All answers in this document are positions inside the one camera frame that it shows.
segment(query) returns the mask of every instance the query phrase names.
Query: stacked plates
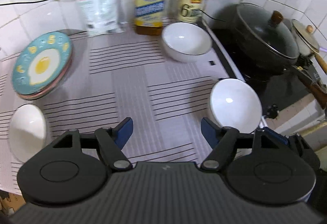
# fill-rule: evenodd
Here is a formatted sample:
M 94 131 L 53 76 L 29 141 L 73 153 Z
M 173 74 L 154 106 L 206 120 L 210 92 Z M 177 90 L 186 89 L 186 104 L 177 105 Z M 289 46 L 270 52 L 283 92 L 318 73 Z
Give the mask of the stacked plates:
M 43 97 L 60 82 L 71 61 L 72 46 L 66 34 L 43 34 L 18 57 L 12 74 L 13 88 L 26 100 Z

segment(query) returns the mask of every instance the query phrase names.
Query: stove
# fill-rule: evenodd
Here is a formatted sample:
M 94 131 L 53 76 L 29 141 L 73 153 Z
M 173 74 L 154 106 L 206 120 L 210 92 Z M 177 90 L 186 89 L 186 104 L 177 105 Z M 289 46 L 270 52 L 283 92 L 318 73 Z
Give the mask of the stove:
M 277 105 L 278 110 L 283 110 L 309 93 L 308 89 L 290 69 L 284 70 L 281 75 L 273 75 L 271 72 L 258 68 L 241 51 L 229 30 L 213 30 L 213 32 L 241 72 L 245 82 L 259 96 L 263 115 L 266 115 L 267 110 L 273 105 Z M 311 75 L 317 74 L 310 60 L 298 59 L 298 63 L 299 66 L 307 69 Z

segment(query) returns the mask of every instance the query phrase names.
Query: fried egg design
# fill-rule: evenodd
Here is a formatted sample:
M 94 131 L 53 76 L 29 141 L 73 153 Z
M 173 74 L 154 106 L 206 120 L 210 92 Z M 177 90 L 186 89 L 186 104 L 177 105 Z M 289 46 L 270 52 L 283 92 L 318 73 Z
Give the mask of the fried egg design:
M 28 69 L 29 84 L 41 84 L 48 80 L 60 64 L 60 53 L 56 49 L 47 49 L 40 52 Z

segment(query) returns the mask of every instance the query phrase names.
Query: plastic bag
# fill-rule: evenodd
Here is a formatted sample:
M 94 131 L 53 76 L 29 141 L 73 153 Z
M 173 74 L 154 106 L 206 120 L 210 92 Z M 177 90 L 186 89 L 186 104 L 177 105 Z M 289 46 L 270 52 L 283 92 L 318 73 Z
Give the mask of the plastic bag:
M 123 32 L 119 0 L 77 0 L 90 37 Z

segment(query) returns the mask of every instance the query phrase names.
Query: brown liquid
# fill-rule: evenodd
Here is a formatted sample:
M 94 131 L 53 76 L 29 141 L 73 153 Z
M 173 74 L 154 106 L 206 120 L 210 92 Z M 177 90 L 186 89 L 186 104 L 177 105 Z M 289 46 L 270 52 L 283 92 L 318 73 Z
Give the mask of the brown liquid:
M 135 29 L 137 34 L 148 35 L 148 36 L 160 36 L 162 27 L 142 27 L 136 26 Z

